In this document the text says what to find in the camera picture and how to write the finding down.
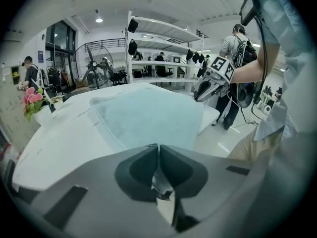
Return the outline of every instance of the cable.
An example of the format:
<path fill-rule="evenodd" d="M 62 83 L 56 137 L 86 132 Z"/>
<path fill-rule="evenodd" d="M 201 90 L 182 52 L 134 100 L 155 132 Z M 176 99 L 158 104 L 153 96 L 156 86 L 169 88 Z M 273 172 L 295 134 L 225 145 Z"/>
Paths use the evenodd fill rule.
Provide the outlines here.
<path fill-rule="evenodd" d="M 253 112 L 253 106 L 255 104 L 255 102 L 260 98 L 260 94 L 261 94 L 261 91 L 262 91 L 262 88 L 263 88 L 263 85 L 264 85 L 264 81 L 266 79 L 266 76 L 267 76 L 267 52 L 266 52 L 266 45 L 265 45 L 265 40 L 264 40 L 264 33 L 263 33 L 263 26 L 262 26 L 262 22 L 259 18 L 259 16 L 255 16 L 255 21 L 257 22 L 258 26 L 259 26 L 259 29 L 260 29 L 260 32 L 261 32 L 261 37 L 262 37 L 262 45 L 263 45 L 263 51 L 264 51 L 264 70 L 263 70 L 263 75 L 262 75 L 262 82 L 261 82 L 261 85 L 260 85 L 260 89 L 259 91 L 256 93 L 255 95 L 255 99 L 253 101 L 253 105 L 251 107 L 251 113 L 256 116 L 257 118 L 259 118 L 254 112 Z"/>
<path fill-rule="evenodd" d="M 248 124 L 248 123 L 243 123 L 243 124 L 237 125 L 237 126 L 235 126 L 235 127 L 232 127 L 232 128 L 236 129 L 237 127 L 241 127 L 241 126 L 243 126 L 243 125 L 247 125 L 247 124 Z"/>
<path fill-rule="evenodd" d="M 234 44 L 235 44 L 235 42 L 236 42 L 236 39 L 237 39 L 237 36 L 236 36 L 236 38 L 234 39 L 232 48 L 231 48 L 230 51 L 228 52 L 228 53 L 231 53 L 232 57 L 233 57 L 232 50 L 233 50 L 233 48 L 234 48 Z"/>
<path fill-rule="evenodd" d="M 238 102 L 239 104 L 237 104 L 237 103 L 236 103 L 235 101 L 233 101 L 232 99 L 231 99 L 231 101 L 239 107 L 239 109 L 240 109 L 240 111 L 241 111 L 241 113 L 242 113 L 243 119 L 244 119 L 244 121 L 246 122 L 245 124 L 253 124 L 253 125 L 256 124 L 256 125 L 258 125 L 257 122 L 255 122 L 255 121 L 250 121 L 250 120 L 247 120 L 247 119 L 246 119 L 246 117 L 245 117 L 245 115 L 244 115 L 244 113 L 243 113 L 243 111 L 242 111 L 241 103 L 238 101 L 238 98 L 237 98 L 235 95 L 234 95 L 234 97 L 236 98 L 236 100 L 237 100 L 237 102 Z"/>

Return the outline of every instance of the desk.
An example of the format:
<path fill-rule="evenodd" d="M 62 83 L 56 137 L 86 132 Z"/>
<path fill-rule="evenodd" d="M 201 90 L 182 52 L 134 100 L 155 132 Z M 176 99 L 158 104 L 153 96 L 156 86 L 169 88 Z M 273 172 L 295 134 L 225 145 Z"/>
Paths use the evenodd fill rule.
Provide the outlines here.
<path fill-rule="evenodd" d="M 95 158 L 114 154 L 89 117 L 89 101 L 95 97 L 112 97 L 141 88 L 163 88 L 136 83 L 89 91 L 70 97 L 53 119 L 41 126 L 23 151 L 13 174 L 17 186 L 45 190 L 74 169 Z M 219 112 L 205 105 L 200 132 L 217 119 Z"/>
<path fill-rule="evenodd" d="M 257 107 L 259 110 L 263 111 L 263 108 L 266 107 L 266 104 L 267 104 L 267 101 L 268 100 L 272 100 L 274 101 L 273 103 L 273 106 L 272 106 L 272 109 L 276 103 L 276 99 L 273 98 L 272 96 L 268 95 L 268 94 L 265 94 L 264 92 L 261 92 L 260 94 L 260 98 L 261 98 L 261 105 L 259 107 Z"/>
<path fill-rule="evenodd" d="M 117 73 L 120 70 L 124 70 L 126 72 L 127 71 L 127 66 L 115 67 L 112 70 L 113 70 L 114 73 Z"/>

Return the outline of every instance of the pink flower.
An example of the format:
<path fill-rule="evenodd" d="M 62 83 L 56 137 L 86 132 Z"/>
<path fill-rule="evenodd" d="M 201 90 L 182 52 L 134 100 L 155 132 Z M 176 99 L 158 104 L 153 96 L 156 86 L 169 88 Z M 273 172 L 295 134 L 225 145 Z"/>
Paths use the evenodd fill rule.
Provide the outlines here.
<path fill-rule="evenodd" d="M 29 103 L 33 103 L 38 100 L 38 97 L 35 94 L 30 94 L 28 101 Z"/>
<path fill-rule="evenodd" d="M 34 94 L 35 92 L 35 88 L 34 87 L 30 87 L 26 90 L 26 95 L 31 95 Z"/>
<path fill-rule="evenodd" d="M 23 98 L 23 103 L 27 104 L 28 103 L 28 95 L 25 95 Z"/>
<path fill-rule="evenodd" d="M 41 101 L 43 99 L 43 96 L 40 93 L 38 93 L 36 97 L 38 101 Z"/>

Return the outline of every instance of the person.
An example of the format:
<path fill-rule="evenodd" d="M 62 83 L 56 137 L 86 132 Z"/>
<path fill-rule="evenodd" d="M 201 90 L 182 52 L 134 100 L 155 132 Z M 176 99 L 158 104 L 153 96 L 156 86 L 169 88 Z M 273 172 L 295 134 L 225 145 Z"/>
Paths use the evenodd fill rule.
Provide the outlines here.
<path fill-rule="evenodd" d="M 140 52 L 136 50 L 132 58 L 132 61 L 141 61 L 141 60 L 143 60 L 143 56 Z"/>
<path fill-rule="evenodd" d="M 210 55 L 206 55 L 206 57 L 204 58 L 203 67 L 208 67 L 210 65 L 209 57 Z"/>
<path fill-rule="evenodd" d="M 314 114 L 305 113 L 299 109 L 304 100 L 294 102 L 299 82 L 311 81 L 316 63 L 316 48 L 309 36 L 305 24 L 289 0 L 259 0 L 260 21 L 263 29 L 263 39 L 266 46 L 266 57 L 263 42 L 255 61 L 235 69 L 232 83 L 256 82 L 262 79 L 264 63 L 270 73 L 280 48 L 285 53 L 286 69 L 283 76 L 283 98 L 276 103 L 266 119 L 245 138 L 240 140 L 228 155 L 228 158 L 254 161 L 259 153 L 267 150 L 272 154 L 280 141 L 294 137 L 299 132 L 314 131 L 316 128 Z"/>
<path fill-rule="evenodd" d="M 219 52 L 219 55 L 223 58 L 227 56 L 227 59 L 230 60 L 233 67 L 234 67 L 233 58 L 234 58 L 235 53 L 237 52 L 237 49 L 238 49 L 238 46 L 240 43 L 239 40 L 241 40 L 241 41 L 248 40 L 248 38 L 245 36 L 245 34 L 246 34 L 246 32 L 245 32 L 244 26 L 241 24 L 236 24 L 233 27 L 232 35 L 227 36 L 223 40 L 222 48 Z M 217 120 L 212 124 L 212 126 L 215 126 L 217 124 L 217 122 L 219 121 L 220 117 L 222 116 L 223 111 L 225 110 L 228 103 L 230 102 L 230 98 L 235 103 L 238 103 L 236 97 L 234 95 L 232 95 L 232 93 L 231 93 L 231 91 L 233 91 L 234 93 L 237 92 L 237 84 L 231 84 L 230 87 L 231 87 L 231 90 L 227 96 L 223 96 L 222 98 L 221 97 L 218 98 L 216 109 L 220 112 L 220 114 L 219 114 Z M 223 120 L 223 127 L 225 130 L 228 130 L 230 128 L 230 126 L 233 125 L 233 122 L 234 122 L 238 112 L 239 112 L 239 107 L 237 105 L 235 105 L 233 102 L 231 102 L 230 110 Z"/>
<path fill-rule="evenodd" d="M 154 61 L 164 61 L 164 52 L 161 52 Z M 166 72 L 164 65 L 156 66 L 157 75 L 159 77 L 167 77 L 173 75 L 173 72 Z"/>
<path fill-rule="evenodd" d="M 152 77 L 152 65 L 146 66 L 147 76 Z"/>
<path fill-rule="evenodd" d="M 33 59 L 30 56 L 27 56 L 24 59 L 24 67 L 26 68 L 25 80 L 22 85 L 18 87 L 19 90 L 26 90 L 30 87 L 34 87 L 37 91 L 38 86 L 36 85 L 39 68 L 33 64 Z"/>
<path fill-rule="evenodd" d="M 143 60 L 143 56 L 140 52 L 138 52 L 137 50 L 134 53 L 134 56 L 132 58 L 132 61 L 142 61 Z M 144 67 L 143 66 L 135 66 L 133 68 L 133 75 L 135 78 L 140 78 L 143 75 L 143 70 Z"/>
<path fill-rule="evenodd" d="M 274 99 L 276 99 L 276 101 L 281 101 L 282 98 L 282 88 L 279 88 L 276 93 L 274 94 Z"/>

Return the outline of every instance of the white shirt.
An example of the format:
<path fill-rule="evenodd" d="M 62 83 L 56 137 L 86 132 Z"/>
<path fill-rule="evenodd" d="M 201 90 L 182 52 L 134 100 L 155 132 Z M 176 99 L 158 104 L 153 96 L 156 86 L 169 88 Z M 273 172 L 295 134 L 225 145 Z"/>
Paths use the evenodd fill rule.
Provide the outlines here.
<path fill-rule="evenodd" d="M 244 36 L 242 33 L 238 33 L 237 36 L 239 36 L 241 41 L 247 41 L 248 40 L 248 38 L 246 36 Z M 240 44 L 237 36 L 235 36 L 235 35 L 227 36 L 223 40 L 222 48 L 220 50 L 220 53 L 223 53 L 223 54 L 227 55 L 227 59 L 230 60 L 232 65 L 234 65 L 233 62 L 232 62 L 232 58 L 235 55 L 235 53 L 237 52 L 238 46 Z"/>

